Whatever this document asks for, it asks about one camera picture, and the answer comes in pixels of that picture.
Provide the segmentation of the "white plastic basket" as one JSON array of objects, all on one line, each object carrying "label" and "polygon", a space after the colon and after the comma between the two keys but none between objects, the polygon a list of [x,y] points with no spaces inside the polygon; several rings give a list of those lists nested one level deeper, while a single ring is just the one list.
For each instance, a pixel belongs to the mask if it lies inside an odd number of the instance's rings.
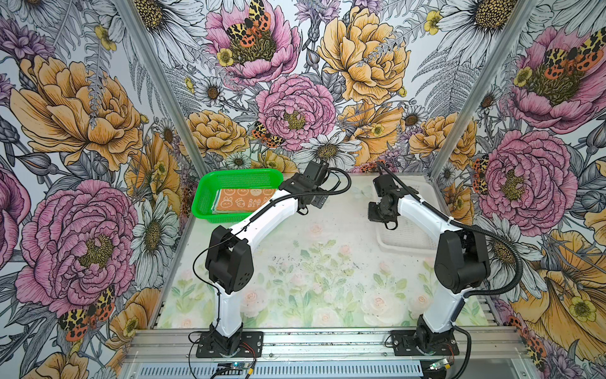
[{"label": "white plastic basket", "polygon": [[367,217],[370,222],[377,224],[377,241],[383,252],[435,257],[441,234],[461,230],[460,227],[446,224],[424,205],[411,205],[406,208],[405,216],[399,216],[397,225],[388,229],[375,207],[375,203],[381,199],[375,184],[377,180],[378,176],[372,180],[374,199],[369,202]]}]

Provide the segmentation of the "orange pink patterned towel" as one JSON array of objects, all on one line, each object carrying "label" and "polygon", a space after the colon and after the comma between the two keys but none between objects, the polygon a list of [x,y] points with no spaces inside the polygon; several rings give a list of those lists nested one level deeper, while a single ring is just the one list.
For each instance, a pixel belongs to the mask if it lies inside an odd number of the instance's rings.
[{"label": "orange pink patterned towel", "polygon": [[251,213],[268,202],[276,189],[221,189],[211,207],[213,213]]}]

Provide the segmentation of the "green plastic basket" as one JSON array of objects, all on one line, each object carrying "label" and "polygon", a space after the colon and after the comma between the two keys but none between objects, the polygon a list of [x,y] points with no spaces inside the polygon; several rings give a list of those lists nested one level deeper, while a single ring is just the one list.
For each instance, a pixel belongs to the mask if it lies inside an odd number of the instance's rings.
[{"label": "green plastic basket", "polygon": [[192,214],[212,224],[235,223],[252,213],[213,213],[211,207],[221,189],[278,189],[283,175],[275,169],[215,171],[199,182],[192,204]]}]

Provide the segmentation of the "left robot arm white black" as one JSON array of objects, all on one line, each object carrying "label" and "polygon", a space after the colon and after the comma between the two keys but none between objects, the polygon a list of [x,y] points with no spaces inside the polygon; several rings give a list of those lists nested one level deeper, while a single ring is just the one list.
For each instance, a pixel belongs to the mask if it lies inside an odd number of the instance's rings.
[{"label": "left robot arm white black", "polygon": [[321,186],[330,175],[325,161],[308,164],[302,174],[282,182],[261,207],[232,227],[217,227],[211,234],[205,268],[217,290],[215,320],[209,336],[200,342],[210,352],[235,355],[241,344],[243,321],[238,293],[254,273],[253,252],[287,218],[310,205],[322,208],[328,191]]}]

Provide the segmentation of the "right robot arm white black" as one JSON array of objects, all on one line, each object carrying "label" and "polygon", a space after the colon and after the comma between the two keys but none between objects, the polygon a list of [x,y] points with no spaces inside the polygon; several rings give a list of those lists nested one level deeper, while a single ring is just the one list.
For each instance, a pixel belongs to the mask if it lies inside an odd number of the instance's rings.
[{"label": "right robot arm white black", "polygon": [[466,295],[489,276],[485,236],[454,221],[423,200],[415,189],[394,175],[381,174],[373,185],[378,202],[369,203],[368,218],[388,226],[405,217],[437,243],[434,274],[437,288],[431,306],[418,318],[413,335],[391,335],[395,348],[407,355],[456,352],[455,321],[466,304]]}]

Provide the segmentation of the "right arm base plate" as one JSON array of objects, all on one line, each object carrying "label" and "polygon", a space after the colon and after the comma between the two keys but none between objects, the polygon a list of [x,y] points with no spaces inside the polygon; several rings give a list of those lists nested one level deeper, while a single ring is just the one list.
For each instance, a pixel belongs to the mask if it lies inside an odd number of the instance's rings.
[{"label": "right arm base plate", "polygon": [[386,339],[395,356],[456,356],[459,347],[453,331],[431,333],[423,330],[393,330]]}]

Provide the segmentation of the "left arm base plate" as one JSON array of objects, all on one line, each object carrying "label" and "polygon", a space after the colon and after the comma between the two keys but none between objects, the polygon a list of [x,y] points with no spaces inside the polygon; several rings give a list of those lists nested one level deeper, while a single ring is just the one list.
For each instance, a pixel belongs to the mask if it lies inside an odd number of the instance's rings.
[{"label": "left arm base plate", "polygon": [[263,332],[240,331],[232,337],[218,332],[205,333],[197,343],[197,358],[260,358],[264,343]]}]

